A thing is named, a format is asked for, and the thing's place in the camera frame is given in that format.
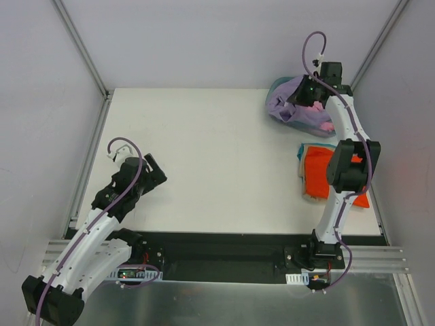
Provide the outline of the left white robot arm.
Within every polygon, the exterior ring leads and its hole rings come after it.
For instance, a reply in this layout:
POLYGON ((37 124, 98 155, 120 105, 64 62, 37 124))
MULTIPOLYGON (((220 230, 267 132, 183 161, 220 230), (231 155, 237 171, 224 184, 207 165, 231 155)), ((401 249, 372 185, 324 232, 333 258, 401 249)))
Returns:
POLYGON ((126 157, 99 191, 82 227, 41 276, 28 276, 22 284, 27 310, 38 321, 73 325, 92 292, 114 270, 121 280, 138 272, 160 276, 160 261, 150 262, 142 235, 121 228, 120 223, 139 199, 167 180, 151 154, 126 157))

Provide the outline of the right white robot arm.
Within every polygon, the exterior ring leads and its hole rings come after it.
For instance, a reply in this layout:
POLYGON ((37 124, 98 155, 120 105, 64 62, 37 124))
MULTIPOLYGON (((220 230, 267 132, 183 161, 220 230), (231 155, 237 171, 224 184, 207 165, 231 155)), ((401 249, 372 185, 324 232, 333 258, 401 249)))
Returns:
POLYGON ((381 145, 370 140, 354 109, 353 93, 342 83, 340 62, 313 61, 291 104, 312 105, 318 101, 328 112, 338 144, 326 168, 330 186, 324 213, 308 243, 292 253, 291 262, 299 268, 314 270, 334 266, 343 268, 341 234, 355 199, 365 194, 381 153, 381 145))

